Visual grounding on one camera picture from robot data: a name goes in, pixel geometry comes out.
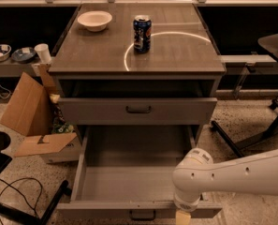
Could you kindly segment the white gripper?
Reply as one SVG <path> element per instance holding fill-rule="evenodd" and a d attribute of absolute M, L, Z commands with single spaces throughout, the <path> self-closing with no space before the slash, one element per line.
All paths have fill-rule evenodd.
<path fill-rule="evenodd" d="M 200 195 L 198 193 L 186 193 L 176 190 L 174 192 L 174 203 L 179 209 L 175 213 L 175 224 L 190 225 L 191 214 L 188 212 L 195 211 L 199 201 Z"/>

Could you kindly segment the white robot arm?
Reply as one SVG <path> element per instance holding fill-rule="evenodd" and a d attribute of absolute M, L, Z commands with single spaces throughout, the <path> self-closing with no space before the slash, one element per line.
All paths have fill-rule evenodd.
<path fill-rule="evenodd" d="M 191 149 L 172 173 L 174 203 L 186 213 L 197 210 L 204 192 L 278 196 L 278 149 L 214 163 L 201 148 Z"/>

